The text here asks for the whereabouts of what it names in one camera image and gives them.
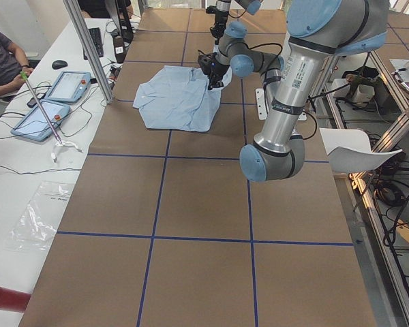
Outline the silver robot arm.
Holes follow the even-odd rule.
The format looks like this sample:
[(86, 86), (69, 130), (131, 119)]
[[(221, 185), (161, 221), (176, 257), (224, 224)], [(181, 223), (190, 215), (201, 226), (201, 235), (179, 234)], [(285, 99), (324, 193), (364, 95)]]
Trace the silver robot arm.
[(231, 71), (238, 77), (258, 73), (269, 110), (262, 131), (241, 149), (245, 177), (263, 182), (290, 178), (305, 161), (305, 145), (295, 125), (323, 61), (333, 55), (355, 55), (381, 47), (387, 36), (388, 1), (293, 1), (287, 16), (287, 57), (250, 48), (242, 22), (228, 22), (229, 1), (209, 8), (215, 14), (211, 32), (217, 50), (198, 58), (209, 88), (223, 86)]
[(214, 24), (210, 27), (210, 32), (216, 41), (223, 36), (226, 30), (228, 17), (238, 19), (246, 12), (254, 15), (260, 9), (262, 3), (262, 1), (259, 0), (236, 0), (235, 2), (244, 9), (244, 12), (240, 16), (232, 16), (230, 14), (231, 0), (218, 0), (215, 5), (210, 5), (206, 8), (205, 12), (207, 14), (215, 15)]

